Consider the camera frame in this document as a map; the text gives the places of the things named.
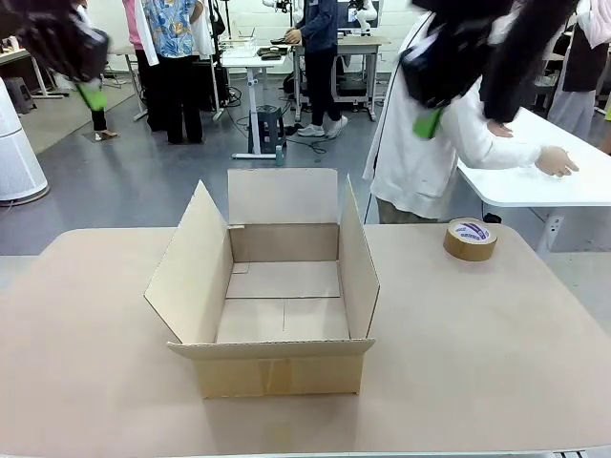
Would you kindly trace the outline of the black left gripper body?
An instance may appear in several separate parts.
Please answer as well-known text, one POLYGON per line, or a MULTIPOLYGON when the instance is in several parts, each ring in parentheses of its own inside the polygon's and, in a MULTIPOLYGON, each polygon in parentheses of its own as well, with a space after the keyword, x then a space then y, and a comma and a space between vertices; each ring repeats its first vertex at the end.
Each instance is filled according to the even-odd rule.
POLYGON ((90 82, 103 72, 110 38, 81 19, 70 1, 15 1, 19 43, 48 69, 73 82, 90 82))

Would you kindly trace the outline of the person's right hand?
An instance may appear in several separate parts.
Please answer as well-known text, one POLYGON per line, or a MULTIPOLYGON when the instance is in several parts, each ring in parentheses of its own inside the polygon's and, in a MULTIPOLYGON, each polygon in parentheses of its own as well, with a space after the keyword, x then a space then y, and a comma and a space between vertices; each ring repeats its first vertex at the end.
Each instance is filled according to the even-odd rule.
POLYGON ((579 170, 568 153, 557 146, 542 147, 535 165, 541 172, 551 177, 566 177, 579 170))

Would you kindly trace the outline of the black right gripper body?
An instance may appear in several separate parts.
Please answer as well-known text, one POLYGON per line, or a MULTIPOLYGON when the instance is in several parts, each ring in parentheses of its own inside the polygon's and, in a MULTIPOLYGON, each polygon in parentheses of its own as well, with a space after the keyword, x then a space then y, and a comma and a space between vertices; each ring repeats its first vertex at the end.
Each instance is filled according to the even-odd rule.
POLYGON ((426 109, 450 105, 483 73, 481 28, 436 28, 399 57, 408 92, 426 109))

